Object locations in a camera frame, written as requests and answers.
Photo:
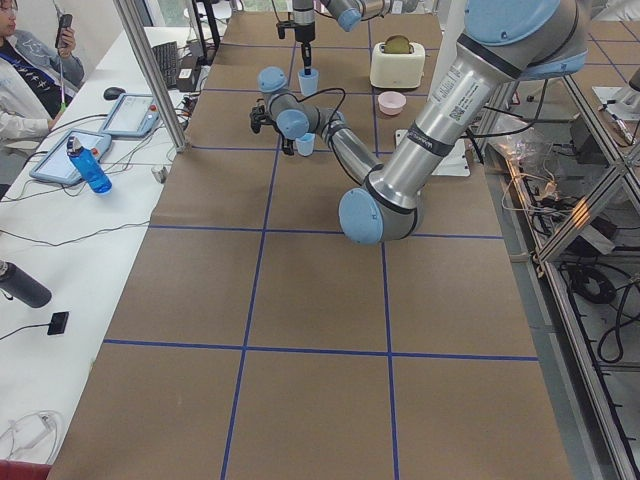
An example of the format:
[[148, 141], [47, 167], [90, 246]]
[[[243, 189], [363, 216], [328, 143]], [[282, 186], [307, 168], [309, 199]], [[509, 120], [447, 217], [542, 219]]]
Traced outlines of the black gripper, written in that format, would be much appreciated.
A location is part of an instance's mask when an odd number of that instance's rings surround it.
[[301, 43], [303, 74], [312, 73], [311, 42], [315, 40], [315, 8], [313, 0], [292, 1], [293, 23], [296, 41]]
[[287, 156], [293, 156], [294, 153], [295, 153], [294, 141], [291, 140], [291, 139], [288, 139], [282, 133], [282, 131], [279, 129], [279, 127], [277, 125], [273, 125], [273, 128], [274, 128], [275, 132], [279, 135], [280, 147], [281, 147], [282, 152]]

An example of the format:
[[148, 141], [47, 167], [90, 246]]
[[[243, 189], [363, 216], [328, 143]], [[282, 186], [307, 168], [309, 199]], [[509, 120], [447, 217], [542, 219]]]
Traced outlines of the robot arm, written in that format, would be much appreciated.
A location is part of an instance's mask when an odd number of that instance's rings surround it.
[[[320, 1], [330, 17], [334, 19], [345, 32], [352, 31], [365, 20], [383, 17], [386, 14], [412, 13], [417, 1], [365, 1], [365, 0], [333, 0]], [[293, 0], [293, 18], [281, 27], [281, 31], [292, 28], [295, 40], [301, 46], [303, 74], [309, 75], [312, 69], [311, 43], [316, 38], [315, 9], [316, 2], [312, 0]]]
[[391, 158], [380, 163], [340, 112], [306, 105], [278, 67], [258, 75], [264, 114], [282, 136], [322, 137], [357, 187], [343, 195], [339, 221], [358, 244], [409, 236], [423, 218], [421, 190], [495, 89], [580, 70], [588, 52], [589, 1], [468, 1], [456, 57]]

